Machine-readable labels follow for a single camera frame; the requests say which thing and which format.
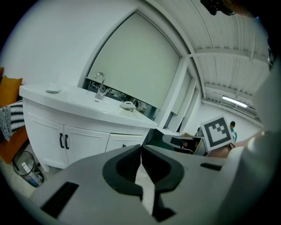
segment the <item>throw blanket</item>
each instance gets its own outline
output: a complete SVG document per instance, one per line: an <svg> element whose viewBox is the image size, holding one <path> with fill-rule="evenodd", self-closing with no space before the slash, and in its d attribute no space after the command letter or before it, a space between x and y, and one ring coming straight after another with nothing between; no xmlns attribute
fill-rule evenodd
<svg viewBox="0 0 281 225"><path fill-rule="evenodd" d="M24 125L22 100L0 108L0 131L5 140L9 142L13 133Z"/></svg>

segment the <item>cabinet handle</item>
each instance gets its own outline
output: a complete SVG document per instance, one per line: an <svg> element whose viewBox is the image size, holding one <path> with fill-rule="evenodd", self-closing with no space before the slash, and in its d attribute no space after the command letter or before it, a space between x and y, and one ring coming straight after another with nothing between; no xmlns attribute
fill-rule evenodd
<svg viewBox="0 0 281 225"><path fill-rule="evenodd" d="M66 147L66 149L69 149L69 147L67 147L67 138L68 138L68 135L66 134L65 135L65 147Z"/></svg>
<svg viewBox="0 0 281 225"><path fill-rule="evenodd" d="M65 147L62 145L62 141L61 141L62 136L63 136L63 134L60 133L60 144L61 144L61 148L64 149Z"/></svg>

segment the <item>fluorescent light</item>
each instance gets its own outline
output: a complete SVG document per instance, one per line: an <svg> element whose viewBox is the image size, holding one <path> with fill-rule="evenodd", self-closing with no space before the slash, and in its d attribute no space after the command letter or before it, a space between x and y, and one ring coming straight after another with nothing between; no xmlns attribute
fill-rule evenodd
<svg viewBox="0 0 281 225"><path fill-rule="evenodd" d="M234 103L234 104L240 105L240 106L242 106L242 107L244 107L244 108L247 108L247 105L246 105L246 104L244 104L244 103L242 103L242 102L239 102L239 101L237 101L237 100L234 100L234 99L232 99L232 98L223 96L223 100L226 100L226 101L232 102L232 103Z"/></svg>

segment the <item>drawer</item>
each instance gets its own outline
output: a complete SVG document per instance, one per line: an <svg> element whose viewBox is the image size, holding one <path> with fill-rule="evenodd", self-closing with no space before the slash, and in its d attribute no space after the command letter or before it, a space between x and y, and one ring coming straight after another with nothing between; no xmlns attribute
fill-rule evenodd
<svg viewBox="0 0 281 225"><path fill-rule="evenodd" d="M141 145L143 141L143 135L110 134L106 152L130 145Z"/></svg>

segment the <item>faucet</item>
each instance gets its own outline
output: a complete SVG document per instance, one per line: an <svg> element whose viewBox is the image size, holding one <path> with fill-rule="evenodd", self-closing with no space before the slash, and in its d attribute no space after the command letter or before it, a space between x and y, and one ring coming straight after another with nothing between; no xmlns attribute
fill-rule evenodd
<svg viewBox="0 0 281 225"><path fill-rule="evenodd" d="M102 83L101 83L101 86L99 87L99 89L98 89L98 91L97 91L95 97L98 98L98 99L103 99L109 89L107 89L106 91L103 91L103 90L102 90L102 88L103 88L103 86L104 86L105 76L104 76L103 73L97 73L97 74L95 75L95 78L97 78L99 75L102 75Z"/></svg>

